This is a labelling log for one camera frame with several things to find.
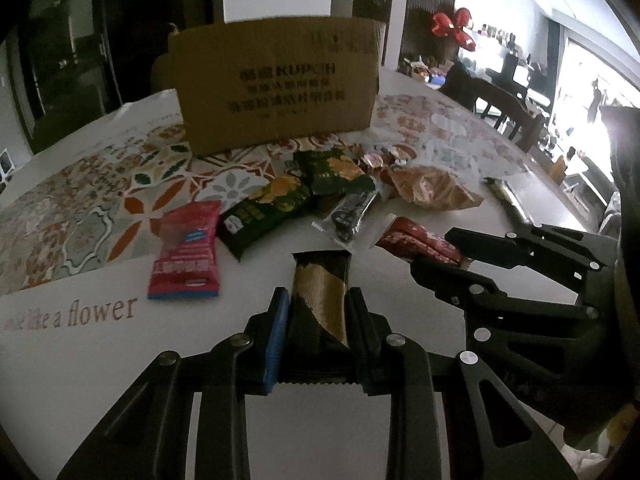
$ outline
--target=person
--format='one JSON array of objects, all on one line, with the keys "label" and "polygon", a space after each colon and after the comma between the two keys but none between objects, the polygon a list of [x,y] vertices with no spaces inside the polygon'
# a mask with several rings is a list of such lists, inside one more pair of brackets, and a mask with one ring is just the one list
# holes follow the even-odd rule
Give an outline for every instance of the person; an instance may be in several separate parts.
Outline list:
[{"label": "person", "polygon": [[516,36],[513,33],[509,35],[509,42],[507,43],[507,48],[512,52],[516,50]]},{"label": "person", "polygon": [[591,105],[587,110],[587,123],[593,124],[596,121],[596,116],[598,115],[598,107],[600,106],[600,102],[602,101],[602,92],[598,88],[598,79],[591,83],[593,86],[593,101],[591,101]]}]

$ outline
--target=red snack package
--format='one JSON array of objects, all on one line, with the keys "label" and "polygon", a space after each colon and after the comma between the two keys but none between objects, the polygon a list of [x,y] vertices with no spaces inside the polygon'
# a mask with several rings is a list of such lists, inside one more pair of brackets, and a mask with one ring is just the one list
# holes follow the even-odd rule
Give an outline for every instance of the red snack package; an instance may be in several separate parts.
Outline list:
[{"label": "red snack package", "polygon": [[217,296],[220,274],[213,241],[220,202],[191,202],[162,216],[162,250],[154,262],[147,297]]},{"label": "red snack package", "polygon": [[410,262],[419,254],[425,254],[444,264],[458,267],[462,264],[462,253],[456,246],[413,220],[389,215],[386,225],[388,228],[376,245],[393,256]]}]

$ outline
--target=clear plastic packet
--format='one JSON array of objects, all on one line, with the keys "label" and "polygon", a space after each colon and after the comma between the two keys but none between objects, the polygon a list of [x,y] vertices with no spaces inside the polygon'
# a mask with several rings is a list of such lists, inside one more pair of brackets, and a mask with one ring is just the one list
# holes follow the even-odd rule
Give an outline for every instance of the clear plastic packet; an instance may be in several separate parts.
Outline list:
[{"label": "clear plastic packet", "polygon": [[362,228],[363,218],[381,186],[382,183],[376,181],[376,189],[373,191],[346,194],[324,219],[314,221],[312,226],[325,233],[340,247],[354,253],[354,242]]},{"label": "clear plastic packet", "polygon": [[162,216],[162,249],[149,281],[150,300],[217,296],[220,272],[213,242],[220,201],[191,202]]}]

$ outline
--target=green snack package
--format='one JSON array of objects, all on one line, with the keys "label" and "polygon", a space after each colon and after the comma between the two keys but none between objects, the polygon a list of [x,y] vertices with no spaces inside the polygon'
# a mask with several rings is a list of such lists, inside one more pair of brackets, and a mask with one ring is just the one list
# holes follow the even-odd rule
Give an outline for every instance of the green snack package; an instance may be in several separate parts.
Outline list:
[{"label": "green snack package", "polygon": [[294,160],[305,173],[314,195],[373,191],[376,184],[341,150],[297,152]]},{"label": "green snack package", "polygon": [[258,238],[299,215],[310,197],[298,177],[283,174],[226,211],[218,223],[218,238],[239,260]]}]

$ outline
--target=candy wrapper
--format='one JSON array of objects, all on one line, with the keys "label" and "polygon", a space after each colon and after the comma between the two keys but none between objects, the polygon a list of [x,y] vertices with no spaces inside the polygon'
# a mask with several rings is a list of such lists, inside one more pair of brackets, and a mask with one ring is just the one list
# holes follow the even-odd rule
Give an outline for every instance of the candy wrapper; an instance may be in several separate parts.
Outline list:
[{"label": "candy wrapper", "polygon": [[358,193],[376,187],[371,177],[337,148],[325,152],[297,152],[293,158],[314,195]]},{"label": "candy wrapper", "polygon": [[218,295],[213,241],[219,211],[219,201],[192,202],[162,216],[162,249],[149,282],[150,300]]},{"label": "candy wrapper", "polygon": [[226,211],[218,238],[239,260],[258,238],[302,213],[310,197],[311,191],[298,177],[283,174]]},{"label": "candy wrapper", "polygon": [[344,294],[351,255],[309,251],[293,255],[287,341],[280,365],[287,382],[309,383],[344,377],[351,366],[344,319]]},{"label": "candy wrapper", "polygon": [[313,222],[312,226],[353,253],[362,219],[376,199],[380,185],[379,183],[373,191],[345,195],[324,219]]},{"label": "candy wrapper", "polygon": [[463,265],[464,258],[456,246],[409,218],[388,215],[384,226],[388,227],[376,245],[393,256],[410,262],[424,254],[444,264]]}]

